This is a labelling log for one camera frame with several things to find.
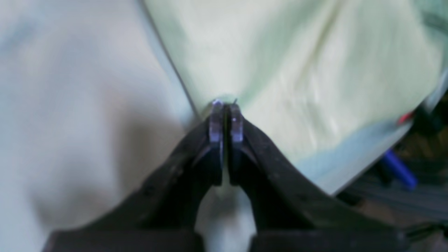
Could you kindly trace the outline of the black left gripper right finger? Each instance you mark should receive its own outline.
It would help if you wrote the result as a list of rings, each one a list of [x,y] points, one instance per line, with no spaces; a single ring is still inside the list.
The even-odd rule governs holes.
[[[238,105],[227,106],[229,175],[251,201],[251,252],[405,252],[392,225],[352,210],[304,177]]]

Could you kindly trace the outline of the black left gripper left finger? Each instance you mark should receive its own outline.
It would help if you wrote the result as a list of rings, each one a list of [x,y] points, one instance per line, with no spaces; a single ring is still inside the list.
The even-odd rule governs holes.
[[[53,232],[45,252],[203,252],[200,203],[222,183],[224,104],[190,131],[167,160],[112,211],[84,227]]]

